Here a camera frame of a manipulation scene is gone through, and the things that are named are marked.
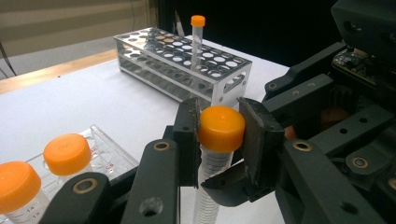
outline white table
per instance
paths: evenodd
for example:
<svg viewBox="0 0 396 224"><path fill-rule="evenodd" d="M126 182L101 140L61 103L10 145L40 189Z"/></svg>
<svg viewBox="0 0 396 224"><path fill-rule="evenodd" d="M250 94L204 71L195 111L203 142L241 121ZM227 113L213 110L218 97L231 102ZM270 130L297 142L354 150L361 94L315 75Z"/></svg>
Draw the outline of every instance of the white table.
<svg viewBox="0 0 396 224"><path fill-rule="evenodd" d="M264 84L288 67L205 44L253 61L245 97L261 101ZM54 137L96 124L140 161L145 145L173 125L178 102L122 73L112 60L0 94L0 163L26 161ZM193 188L181 189L181 223L191 223ZM221 207L217 223L284 223L274 193L255 203Z"/></svg>

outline clear plastic container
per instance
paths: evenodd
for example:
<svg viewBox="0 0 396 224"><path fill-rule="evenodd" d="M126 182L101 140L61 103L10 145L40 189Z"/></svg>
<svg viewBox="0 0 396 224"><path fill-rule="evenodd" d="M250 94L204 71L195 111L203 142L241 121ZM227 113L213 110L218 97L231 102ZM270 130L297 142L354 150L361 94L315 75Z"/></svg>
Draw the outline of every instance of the clear plastic container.
<svg viewBox="0 0 396 224"><path fill-rule="evenodd" d="M202 162L198 169L198 182L218 175L231 165L233 152L240 148L245 131L243 116L230 107L215 105L205 109L200 117L198 131ZM198 188L195 195L193 224L216 222L219 205Z"/></svg>
<svg viewBox="0 0 396 224"><path fill-rule="evenodd" d="M36 224L50 200L41 190L41 179L25 161L0 165L0 214L12 223Z"/></svg>
<svg viewBox="0 0 396 224"><path fill-rule="evenodd" d="M139 162L111 139L102 129L93 124L89 129L79 133L84 136L91 149L91 167L94 172L106 175L109 180L134 169ZM39 154L28 162L41 178L41 188L51 200L63 182L53 174L45 163L43 154ZM0 224L13 224L7 217L0 215Z"/></svg>
<svg viewBox="0 0 396 224"><path fill-rule="evenodd" d="M205 17L198 15L192 16L191 26L192 26L191 67L193 69L198 69L197 66L201 64Z"/></svg>
<svg viewBox="0 0 396 224"><path fill-rule="evenodd" d="M59 184L85 172L91 172L92 153L87 139L78 133L67 133L52 139L44 148L49 170L59 176Z"/></svg>

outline centrifuge tube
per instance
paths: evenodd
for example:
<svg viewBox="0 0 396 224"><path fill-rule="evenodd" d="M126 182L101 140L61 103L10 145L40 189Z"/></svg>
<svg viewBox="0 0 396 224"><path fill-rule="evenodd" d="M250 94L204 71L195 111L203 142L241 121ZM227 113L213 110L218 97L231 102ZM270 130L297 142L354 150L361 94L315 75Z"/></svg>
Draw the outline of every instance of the centrifuge tube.
<svg viewBox="0 0 396 224"><path fill-rule="evenodd" d="M192 16L191 26L192 26L191 67L193 69L196 69L197 65L199 65L201 61L205 17L198 15Z"/></svg>
<svg viewBox="0 0 396 224"><path fill-rule="evenodd" d="M41 179L25 161L0 165L0 214L12 223L36 224L50 200L41 190Z"/></svg>
<svg viewBox="0 0 396 224"><path fill-rule="evenodd" d="M78 133L67 133L52 139L44 148L43 156L49 170L59 176L59 184L92 171L90 146L87 139Z"/></svg>
<svg viewBox="0 0 396 224"><path fill-rule="evenodd" d="M245 131L243 116L230 107L215 105L205 109L200 117L198 131L202 162L198 169L198 183L218 175L231 166L233 152L240 148ZM198 188L195 195L193 223L216 222L219 205Z"/></svg>

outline gray wall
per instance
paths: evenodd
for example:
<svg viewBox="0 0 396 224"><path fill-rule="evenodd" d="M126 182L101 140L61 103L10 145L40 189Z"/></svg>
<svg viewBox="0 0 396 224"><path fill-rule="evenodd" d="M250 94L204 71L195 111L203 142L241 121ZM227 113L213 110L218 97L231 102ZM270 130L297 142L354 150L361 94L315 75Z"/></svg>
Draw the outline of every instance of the gray wall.
<svg viewBox="0 0 396 224"><path fill-rule="evenodd" d="M150 0L0 0L8 57L156 26Z"/></svg>

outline clear test tube rack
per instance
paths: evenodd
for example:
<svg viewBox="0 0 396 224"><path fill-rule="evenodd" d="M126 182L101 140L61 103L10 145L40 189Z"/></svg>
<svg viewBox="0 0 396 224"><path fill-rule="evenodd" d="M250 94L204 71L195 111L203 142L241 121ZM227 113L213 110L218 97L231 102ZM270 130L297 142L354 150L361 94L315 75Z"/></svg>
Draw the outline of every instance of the clear test tube rack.
<svg viewBox="0 0 396 224"><path fill-rule="evenodd" d="M252 62L202 45L192 67L188 38L147 28L116 35L120 70L181 102L197 97L201 109L234 106L243 96Z"/></svg>
<svg viewBox="0 0 396 224"><path fill-rule="evenodd" d="M138 161L97 125L93 124L90 129L80 134L87 139L90 146L92 153L91 166L94 172L107 175L108 179L112 180L138 166ZM43 154L39 154L27 162L33 166L40 176L41 189L51 200L62 187L58 182L58 176L50 172L44 162ZM0 215L0 224L12 223L5 216Z"/></svg>

